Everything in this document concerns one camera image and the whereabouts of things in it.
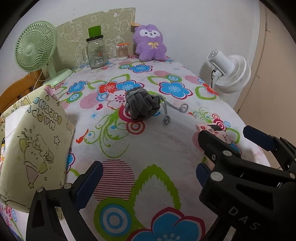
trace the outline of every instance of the fan center cap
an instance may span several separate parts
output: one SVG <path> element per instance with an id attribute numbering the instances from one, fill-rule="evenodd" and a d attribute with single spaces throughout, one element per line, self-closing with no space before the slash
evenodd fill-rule
<path id="1" fill-rule="evenodd" d="M 35 47 L 34 44 L 30 43 L 25 49 L 25 55 L 26 56 L 31 55 L 34 50 L 34 47 Z"/>

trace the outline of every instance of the yellow bow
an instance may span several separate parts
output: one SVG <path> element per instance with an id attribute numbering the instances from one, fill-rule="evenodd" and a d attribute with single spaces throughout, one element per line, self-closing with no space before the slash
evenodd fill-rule
<path id="1" fill-rule="evenodd" d="M 151 47 L 152 49 L 153 48 L 157 49 L 156 46 L 158 45 L 158 43 L 157 42 L 155 42 L 155 43 L 149 42 L 148 45 L 152 45 L 152 47 Z"/>

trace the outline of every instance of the wooden chair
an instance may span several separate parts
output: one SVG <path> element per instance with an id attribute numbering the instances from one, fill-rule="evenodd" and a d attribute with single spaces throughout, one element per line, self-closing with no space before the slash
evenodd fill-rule
<path id="1" fill-rule="evenodd" d="M 39 80 L 44 80 L 41 69 L 27 74 L 24 78 L 14 82 L 0 96 L 0 114 L 7 110 L 11 105 L 18 101 L 23 96 L 33 91 L 34 85 L 41 74 Z M 35 89 L 42 86 L 43 82 L 38 81 Z"/>

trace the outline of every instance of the door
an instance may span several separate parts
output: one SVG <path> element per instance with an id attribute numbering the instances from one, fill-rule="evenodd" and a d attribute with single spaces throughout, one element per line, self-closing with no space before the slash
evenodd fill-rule
<path id="1" fill-rule="evenodd" d="M 282 22 L 269 9 L 266 12 L 262 58 L 238 115 L 245 124 L 296 145 L 296 44 Z M 278 168 L 273 155 L 266 155 Z"/>

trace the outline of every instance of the purple plush toy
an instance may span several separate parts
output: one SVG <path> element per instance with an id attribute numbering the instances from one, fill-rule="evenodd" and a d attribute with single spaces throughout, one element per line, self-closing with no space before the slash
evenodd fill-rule
<path id="1" fill-rule="evenodd" d="M 140 61 L 166 60 L 167 48 L 163 44 L 163 35 L 156 26 L 149 24 L 136 27 L 133 41 L 137 45 L 136 54 Z"/>

